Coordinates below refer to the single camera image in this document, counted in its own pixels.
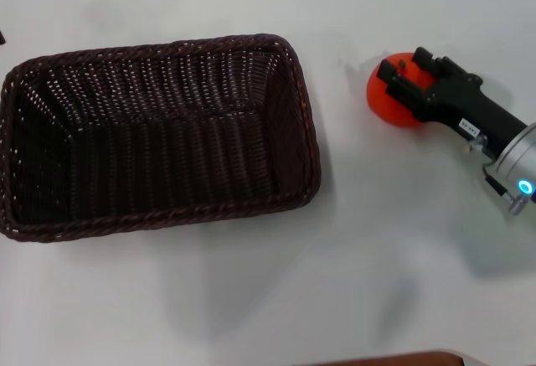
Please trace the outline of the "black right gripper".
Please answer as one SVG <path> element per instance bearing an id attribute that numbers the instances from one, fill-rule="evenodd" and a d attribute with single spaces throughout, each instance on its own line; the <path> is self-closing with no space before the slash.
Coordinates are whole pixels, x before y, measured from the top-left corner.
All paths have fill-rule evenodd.
<path id="1" fill-rule="evenodd" d="M 483 94 L 479 76 L 423 47 L 415 50 L 412 61 L 383 59 L 376 76 L 387 85 L 385 93 L 413 111 L 419 121 L 441 123 L 472 140 L 475 136 L 460 126 L 468 121 L 487 138 L 483 151 L 492 159 L 527 127 Z"/>

